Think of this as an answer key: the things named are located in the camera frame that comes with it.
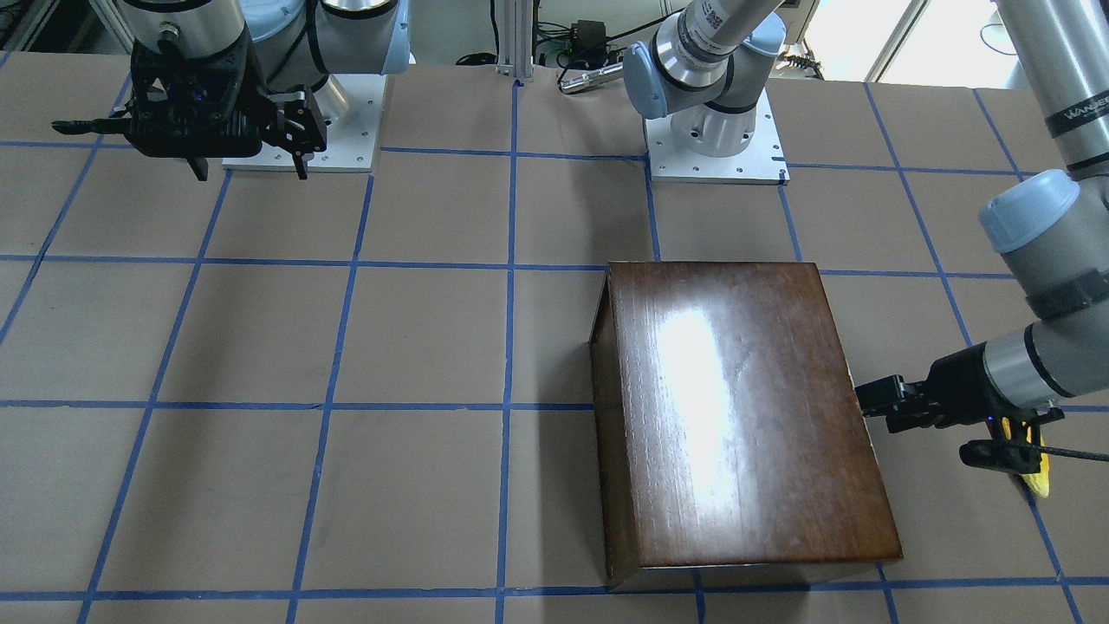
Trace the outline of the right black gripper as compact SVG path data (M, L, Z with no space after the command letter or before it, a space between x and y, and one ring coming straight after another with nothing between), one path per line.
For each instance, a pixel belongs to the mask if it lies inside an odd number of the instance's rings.
M328 149L321 106L309 86L266 94L258 129L240 101L254 63L247 39L215 55L184 60L136 42L126 141L147 157L182 158L201 182L210 177L208 158L253 157L264 142L288 153L297 178L308 180L308 162Z

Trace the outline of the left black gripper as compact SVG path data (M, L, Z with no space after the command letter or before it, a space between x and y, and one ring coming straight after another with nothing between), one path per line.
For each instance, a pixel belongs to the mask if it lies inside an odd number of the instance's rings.
M864 418L882 418L891 434L927 427L977 424L1006 415L1010 402L994 386L985 348L970 347L930 364L925 380L894 374L854 388ZM974 439L959 446L964 466L1003 473L1041 473L1041 454L1008 439Z

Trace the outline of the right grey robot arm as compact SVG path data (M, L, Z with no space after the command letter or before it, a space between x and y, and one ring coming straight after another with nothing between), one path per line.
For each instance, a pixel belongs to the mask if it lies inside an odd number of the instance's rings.
M407 1L123 1L132 93L101 124L207 180L369 172L386 79L411 64Z

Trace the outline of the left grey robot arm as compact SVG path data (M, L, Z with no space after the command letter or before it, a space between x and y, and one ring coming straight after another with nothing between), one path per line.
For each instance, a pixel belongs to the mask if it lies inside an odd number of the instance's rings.
M641 117L671 117L696 153L741 146L785 29L776 1L692 1L667 16L623 57L622 76ZM1106 7L1101 1L999 1L1042 123L1064 158L990 200L979 213L993 250L1025 293L1036 320L930 364L925 380L901 376L857 387L865 416L887 430L986 423L987 439L960 446L966 466L1032 475L1054 449L1042 426L1059 400L1106 388Z

